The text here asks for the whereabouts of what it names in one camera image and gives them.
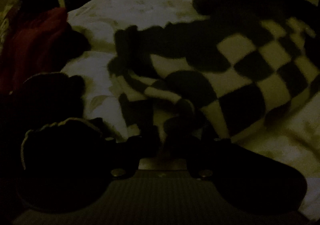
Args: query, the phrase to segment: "wrinkled sheet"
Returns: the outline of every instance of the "wrinkled sheet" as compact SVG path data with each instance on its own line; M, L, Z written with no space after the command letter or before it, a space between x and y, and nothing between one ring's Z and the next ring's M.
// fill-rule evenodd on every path
M107 71L108 62L116 56L113 35L117 30L130 25L142 30L205 18L193 9L192 0L92 0L69 12L73 29L83 33L92 45L91 51L62 70L70 76L84 77L84 117L102 117L119 135L118 141L128 137L120 104L109 90L112 84ZM300 212L309 219L320 218L320 94L277 128L237 143L299 170L308 181Z

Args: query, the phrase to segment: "bed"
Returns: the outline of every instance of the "bed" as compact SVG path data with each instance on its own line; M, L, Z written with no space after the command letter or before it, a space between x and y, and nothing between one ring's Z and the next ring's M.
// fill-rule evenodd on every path
M74 30L84 34L92 46L62 70L68 76L84 78L84 118L103 118L117 142L130 137L107 69L116 56L114 34L117 30L130 25L143 30L153 25L164 27L169 22L204 19L207 17L199 15L192 7L192 0L91 0L70 11L68 22ZM308 191L299 211L310 220L320 219L320 94L272 130L234 143L300 171L307 179ZM186 170L186 165L179 159L162 166L154 159L142 159L139 169Z

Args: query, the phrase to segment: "striped surface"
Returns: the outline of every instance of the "striped surface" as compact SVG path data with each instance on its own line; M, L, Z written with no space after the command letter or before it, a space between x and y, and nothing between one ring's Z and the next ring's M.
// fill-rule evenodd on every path
M94 204L67 214L28 210L16 225L85 224L307 224L299 213L257 216L223 200L210 182L197 181L187 171L137 171L133 178L115 181Z

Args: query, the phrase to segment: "red garment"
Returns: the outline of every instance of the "red garment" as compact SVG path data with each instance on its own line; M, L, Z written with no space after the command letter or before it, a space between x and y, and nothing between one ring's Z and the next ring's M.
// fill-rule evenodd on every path
M0 93L8 94L40 72L52 72L52 44L66 31L68 13L55 8L32 20L18 19L0 58Z

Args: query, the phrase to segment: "metal button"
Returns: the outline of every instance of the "metal button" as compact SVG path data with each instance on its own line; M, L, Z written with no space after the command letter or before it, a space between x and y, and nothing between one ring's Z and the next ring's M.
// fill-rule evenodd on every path
M119 177L119 176L123 176L126 174L126 171L122 168L117 168L117 169L113 169L111 171L111 174L113 177Z
M199 172L199 175L200 175L201 177L203 177L203 178L206 178L206 177L212 176L212 175L213 175L213 172L212 172L211 170L209 170L209 169L205 169L205 170L201 170L201 171Z

